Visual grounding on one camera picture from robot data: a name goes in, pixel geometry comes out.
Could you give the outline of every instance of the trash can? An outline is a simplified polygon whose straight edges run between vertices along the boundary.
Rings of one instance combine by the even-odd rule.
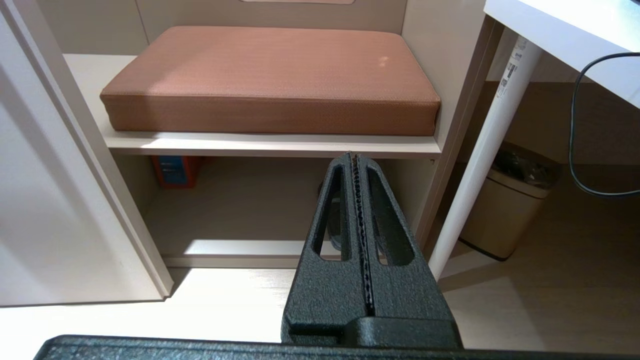
[[[471,209],[460,241],[505,261],[560,175],[560,164],[503,143]]]

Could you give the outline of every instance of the seat cushion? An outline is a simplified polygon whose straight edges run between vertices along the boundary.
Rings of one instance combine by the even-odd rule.
[[[177,26],[102,91],[122,131],[432,135],[440,98],[402,37]]]

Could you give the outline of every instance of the light beige floor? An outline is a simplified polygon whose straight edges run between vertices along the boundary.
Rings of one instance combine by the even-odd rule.
[[[640,354],[640,199],[563,179],[513,257],[458,247],[439,284],[467,348]],[[165,302],[0,309],[0,354],[60,334],[271,341],[294,270],[172,269]]]

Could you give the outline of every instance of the white table leg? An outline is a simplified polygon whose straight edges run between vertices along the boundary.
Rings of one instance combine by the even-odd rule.
[[[429,259],[429,267],[436,280],[440,278],[451,250],[462,232],[493,159],[509,129],[511,119],[527,89],[541,52],[536,44],[523,37],[518,37],[513,47],[460,187]]]

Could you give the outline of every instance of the black cable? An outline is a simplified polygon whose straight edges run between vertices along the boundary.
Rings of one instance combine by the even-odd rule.
[[[632,56],[640,56],[640,53],[617,53],[617,54],[611,54],[611,55],[603,56],[601,58],[597,58],[592,62],[590,62],[587,66],[585,66],[584,69],[580,72],[580,75],[578,75],[578,78],[575,80],[575,88],[573,88],[573,96],[571,98],[571,130],[569,133],[569,169],[571,170],[571,176],[573,177],[573,182],[582,191],[586,193],[590,193],[591,195],[596,195],[600,197],[627,197],[627,196],[640,195],[640,189],[633,190],[630,192],[620,192],[620,193],[605,193],[605,192],[599,192],[597,190],[594,190],[586,186],[585,184],[583,184],[582,181],[578,179],[578,176],[575,174],[575,169],[573,168],[573,137],[575,135],[575,99],[578,96],[578,88],[580,87],[580,81],[582,80],[582,77],[584,77],[586,72],[597,63],[600,63],[609,59],[628,58]]]

